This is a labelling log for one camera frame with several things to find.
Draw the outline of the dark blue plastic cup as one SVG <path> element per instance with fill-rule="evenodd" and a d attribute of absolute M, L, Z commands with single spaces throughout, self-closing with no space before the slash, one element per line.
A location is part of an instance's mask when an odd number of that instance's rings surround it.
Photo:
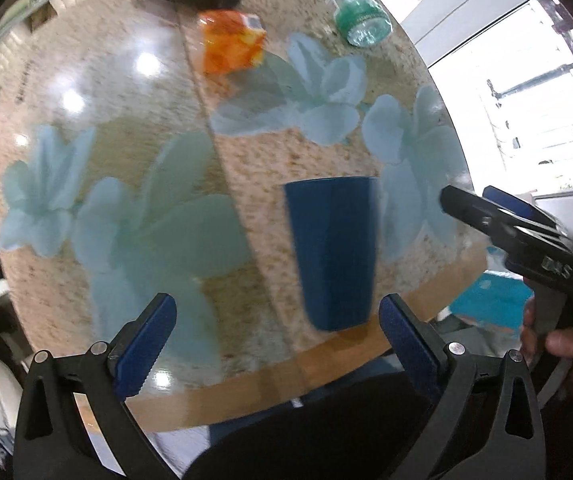
<path fill-rule="evenodd" d="M 300 180 L 284 192 L 309 321 L 325 332 L 365 324 L 377 262 L 378 180 Z"/>

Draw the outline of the orange plastic cup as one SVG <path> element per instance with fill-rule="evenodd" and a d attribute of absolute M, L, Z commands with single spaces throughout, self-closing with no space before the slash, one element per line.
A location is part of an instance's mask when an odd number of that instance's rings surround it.
<path fill-rule="evenodd" d="M 267 32 L 257 14 L 209 10 L 198 14 L 198 24 L 205 75 L 251 70 L 264 62 Z"/>

